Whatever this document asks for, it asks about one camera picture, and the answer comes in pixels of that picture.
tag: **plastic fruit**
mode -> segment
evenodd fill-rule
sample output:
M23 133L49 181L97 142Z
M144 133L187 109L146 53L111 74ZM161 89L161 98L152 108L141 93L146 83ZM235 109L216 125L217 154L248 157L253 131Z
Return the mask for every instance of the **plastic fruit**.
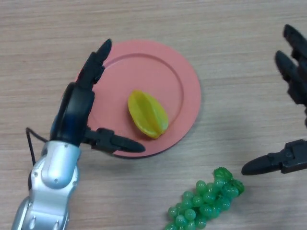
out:
M145 135L157 139L167 130L166 111L150 94L134 90L128 98L128 109L135 125Z

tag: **green grapes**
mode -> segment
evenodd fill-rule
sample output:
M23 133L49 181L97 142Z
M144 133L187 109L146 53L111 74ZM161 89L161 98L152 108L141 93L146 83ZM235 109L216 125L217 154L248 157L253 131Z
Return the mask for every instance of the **green grapes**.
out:
M182 210L187 210L193 207L193 202L191 200L184 200L182 201Z
M206 192L206 183L204 181L199 180L196 182L196 192L199 195L202 195Z
M234 186L225 185L223 187L223 194L230 199L234 199L239 196L239 190Z
M200 207L203 204L203 199L201 196L196 195L193 197L192 202L194 207Z
M207 204L213 204L216 199L216 196L212 192L207 192L203 195L202 199Z
M231 202L226 197L221 197L216 201L215 205L221 211L227 211L230 208Z
M194 220L196 218L196 212L193 209L188 209L188 210L185 211L184 217L188 221L192 221L192 220Z
M207 225L207 220L205 217L197 217L195 219L195 225L198 229L204 229Z
M194 221L191 221L188 223L188 225L184 228L185 230L195 230L196 229L196 225Z
M175 219L179 214L179 210L176 207L170 207L168 209L168 215L171 219Z
M220 209L219 209L219 207L213 205L213 206L212 206L212 215L211 215L211 218L213 218L213 219L218 218L219 215L220 215Z
M218 178L215 178L213 184L217 188L221 189L226 183L227 183L227 181L224 178L218 177Z
M211 216L212 216L212 207L211 206L209 206L209 205L202 205L199 210L200 210L200 213L204 217L206 217L208 219L211 218Z
M194 194L191 191L185 191L182 195L182 200L192 200Z
M176 226L186 226L188 224L186 218L183 215L178 215L175 220Z
M213 172L214 182L196 182L196 192L185 191L182 202L168 209L171 223L164 230L201 230L207 221L230 209L231 202L244 191L244 185L224 167Z
M216 194L220 189L214 183L207 183L206 191Z
M164 230L177 230L177 227L174 223L169 223L165 226Z
M183 205L182 205L182 203L177 203L177 204L176 204L176 208L178 209L178 212L179 212L179 213L182 212L182 211L183 211Z

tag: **wood grain surface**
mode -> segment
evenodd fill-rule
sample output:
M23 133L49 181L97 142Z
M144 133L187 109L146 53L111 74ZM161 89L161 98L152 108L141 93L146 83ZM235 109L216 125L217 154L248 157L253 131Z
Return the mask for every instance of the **wood grain surface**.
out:
M307 35L305 0L0 0L0 228L11 229L32 168L24 129L48 137L61 95L90 52L151 39L195 68L202 106L163 154L113 158L82 146L70 230L161 230L165 212L197 180L227 167L246 185L208 230L304 230L307 171L246 177L247 161L304 138L304 108L273 61L289 23ZM35 140L38 155L42 143Z

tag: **grape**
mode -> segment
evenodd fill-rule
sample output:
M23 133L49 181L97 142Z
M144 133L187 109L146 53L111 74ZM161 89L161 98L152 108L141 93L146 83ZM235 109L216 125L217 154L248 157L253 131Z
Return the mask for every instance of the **grape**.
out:
M217 177L214 180L214 185L219 189L221 189L226 183L227 183L227 181L224 178L221 178L221 177Z
M226 185L223 187L223 194L230 199L234 199L239 195L239 190L236 187Z
M217 218L220 215L220 209L218 208L218 206L213 205L212 207L212 215L211 218Z
M221 211L227 211L230 208L231 202L226 197L221 197L216 202L216 207L219 207Z
M185 191L182 195L182 200L192 200L194 194L191 191Z
M179 210L176 207L170 207L168 209L168 215L171 219L175 219L179 214Z
M194 220L196 218L196 212L193 209L188 209L188 210L185 211L184 217L188 221L192 221L192 220Z
M216 187L216 185L214 185L213 183L207 183L206 191L216 194L219 191L219 188Z
M180 226L186 226L188 222L183 215L178 215L176 217L175 224L177 227L180 227Z
M213 204L216 196L212 192L207 192L203 195L202 199L207 204Z
M192 208L193 207L193 203L192 203L192 201L191 200L184 200L183 202L182 202L182 210L184 211L184 210L187 210L187 209L189 209L189 208Z
M195 225L198 229L204 229L207 225L207 220L205 217L197 217L195 219Z
M178 209L178 212L182 212L182 210L183 210L182 203L177 203L176 208Z
M174 223L169 223L168 225L166 225L164 230L177 230L177 227Z
M193 206L195 206L195 207L199 207L203 204L202 197L197 196L197 195L195 197L193 197L192 202L193 202Z
M212 216L212 207L209 205L202 205L200 207L200 213L207 218L211 218Z
M194 221L191 221L188 223L188 225L184 228L185 230L195 230L196 229L196 225Z
M197 181L196 182L196 191L199 195L202 195L206 191L206 183L204 181Z

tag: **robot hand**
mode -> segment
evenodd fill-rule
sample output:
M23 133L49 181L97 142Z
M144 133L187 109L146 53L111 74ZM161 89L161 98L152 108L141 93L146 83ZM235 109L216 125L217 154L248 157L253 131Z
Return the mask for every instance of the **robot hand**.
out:
M93 149L143 152L145 147L131 139L117 136L114 131L87 126L94 103L93 85L104 72L103 62L111 50L108 39L97 52L91 53L76 82L66 88L59 112L50 132L50 140L26 129L33 169L28 178L29 196L20 204L12 230L65 230L70 212L69 201L79 182L78 160L81 143ZM30 133L45 145L36 161Z
M283 36L293 51L291 57L298 66L282 51L277 51L275 63L283 79L288 83L288 94L296 104L307 107L307 40L292 26L285 25ZM244 165L243 175L257 175L281 170L290 173L307 169L307 142L297 140L285 145L278 153L258 157Z

